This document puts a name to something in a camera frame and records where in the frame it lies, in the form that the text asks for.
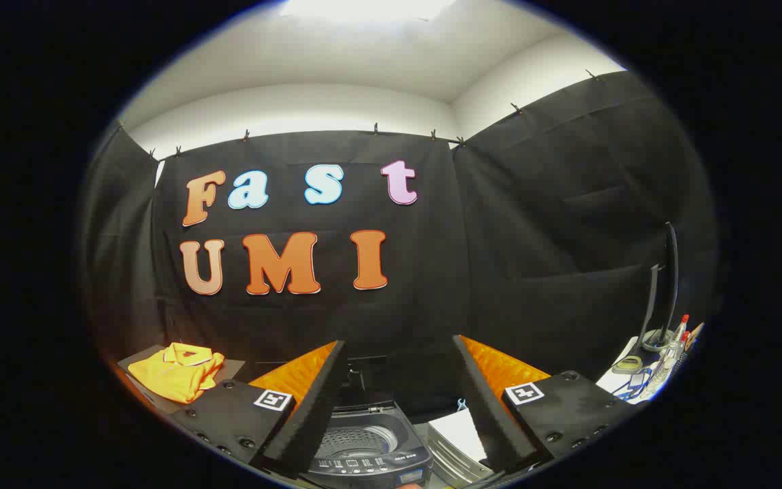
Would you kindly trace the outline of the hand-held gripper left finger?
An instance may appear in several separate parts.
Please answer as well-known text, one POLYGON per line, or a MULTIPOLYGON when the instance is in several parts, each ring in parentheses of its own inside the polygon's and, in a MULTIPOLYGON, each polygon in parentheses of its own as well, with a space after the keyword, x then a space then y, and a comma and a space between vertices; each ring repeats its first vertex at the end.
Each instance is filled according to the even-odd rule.
POLYGON ((295 479, 310 468, 347 372, 347 344, 332 341, 256 380, 220 381, 171 423, 239 467, 295 479))

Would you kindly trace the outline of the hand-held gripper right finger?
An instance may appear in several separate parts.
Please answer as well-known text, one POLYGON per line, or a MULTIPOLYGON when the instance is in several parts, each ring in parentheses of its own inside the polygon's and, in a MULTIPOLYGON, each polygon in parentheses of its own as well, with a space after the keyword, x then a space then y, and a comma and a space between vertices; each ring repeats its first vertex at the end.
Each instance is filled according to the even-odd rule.
POLYGON ((488 464, 503 473, 569 457, 636 414, 578 372, 546 374, 462 335, 452 351, 488 464))

